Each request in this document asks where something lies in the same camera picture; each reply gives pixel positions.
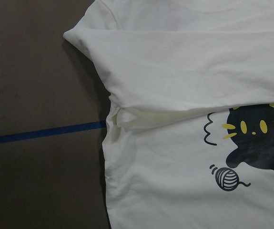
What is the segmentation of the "cream long-sleeve cat shirt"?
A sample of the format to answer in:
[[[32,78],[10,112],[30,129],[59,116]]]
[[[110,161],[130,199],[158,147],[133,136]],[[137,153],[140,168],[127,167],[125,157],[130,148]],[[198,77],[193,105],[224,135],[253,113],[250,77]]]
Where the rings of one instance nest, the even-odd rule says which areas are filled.
[[[111,94],[113,229],[274,229],[274,0],[96,0],[63,36]]]

